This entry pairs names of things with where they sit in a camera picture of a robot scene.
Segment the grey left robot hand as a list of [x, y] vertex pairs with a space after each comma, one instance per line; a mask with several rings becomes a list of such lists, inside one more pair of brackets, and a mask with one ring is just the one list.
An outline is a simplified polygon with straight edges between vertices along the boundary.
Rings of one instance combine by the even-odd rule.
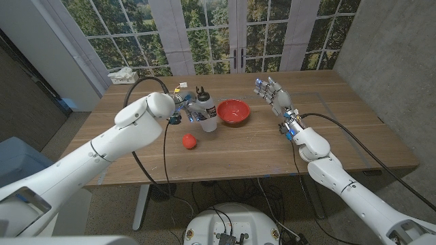
[[182, 121], [181, 111], [187, 115], [189, 122], [207, 120], [210, 118], [206, 108], [197, 101], [196, 94], [184, 91], [172, 96], [175, 103], [175, 112], [169, 119], [171, 125], [180, 124]]

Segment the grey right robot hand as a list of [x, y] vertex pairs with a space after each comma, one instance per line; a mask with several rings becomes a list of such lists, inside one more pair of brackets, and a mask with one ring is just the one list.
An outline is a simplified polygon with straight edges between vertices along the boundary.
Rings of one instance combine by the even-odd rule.
[[278, 82], [271, 77], [268, 77], [268, 81], [257, 78], [254, 93], [271, 106], [275, 116], [284, 117], [284, 121], [279, 124], [279, 131], [286, 135], [287, 139], [291, 140], [304, 129], [289, 93]]

